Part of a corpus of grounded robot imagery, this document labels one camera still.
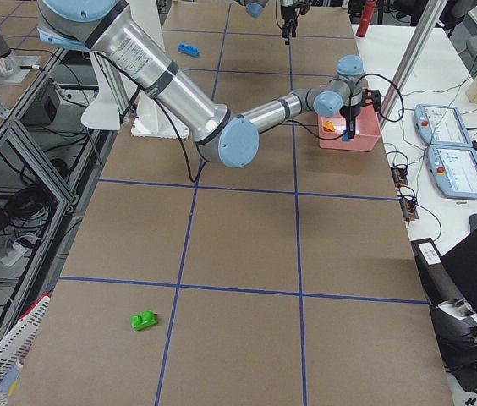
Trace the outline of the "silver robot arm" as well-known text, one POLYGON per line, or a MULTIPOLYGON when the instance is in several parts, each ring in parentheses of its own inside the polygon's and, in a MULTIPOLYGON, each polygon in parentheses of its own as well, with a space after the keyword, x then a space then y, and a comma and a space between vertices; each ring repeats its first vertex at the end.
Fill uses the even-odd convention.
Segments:
POLYGON ((300 114, 341 114, 346 134, 366 104, 363 62, 341 58, 327 85, 296 89, 239 115, 216 104, 134 20, 126 1, 40 1, 42 41, 57 47, 97 52, 132 80, 147 97, 184 123, 208 162, 244 167, 256 156, 260 134, 300 114))
MULTIPOLYGON (((236 1, 244 6, 251 17, 259 17, 268 1, 236 1)), ((277 26, 286 45, 296 37, 299 15, 310 10, 311 1, 282 1, 280 6, 283 23, 277 26)), ((309 89, 295 89, 285 96, 269 101, 259 107, 239 114, 224 128, 222 135, 231 134, 231 129, 246 131, 257 137, 262 132, 278 126, 305 112, 313 111, 318 116, 331 118, 340 113, 345 120, 343 136, 352 139, 356 133, 356 117, 363 101, 363 63, 357 55, 347 55, 337 63, 337 74, 327 85, 309 89)))

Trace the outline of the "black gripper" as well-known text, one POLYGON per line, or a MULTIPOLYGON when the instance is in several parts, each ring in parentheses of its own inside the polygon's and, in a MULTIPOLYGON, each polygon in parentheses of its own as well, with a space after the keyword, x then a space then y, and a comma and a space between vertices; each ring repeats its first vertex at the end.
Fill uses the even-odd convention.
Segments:
POLYGON ((362 95, 351 95, 345 104, 345 118, 347 127, 347 137, 354 138, 356 135, 356 117, 360 114, 363 106, 362 95))
POLYGON ((290 44, 292 38, 296 36, 298 18, 309 11, 309 2, 304 0, 282 0, 277 1, 277 9, 280 10, 282 24, 277 24, 281 30, 282 38, 286 45, 290 44))

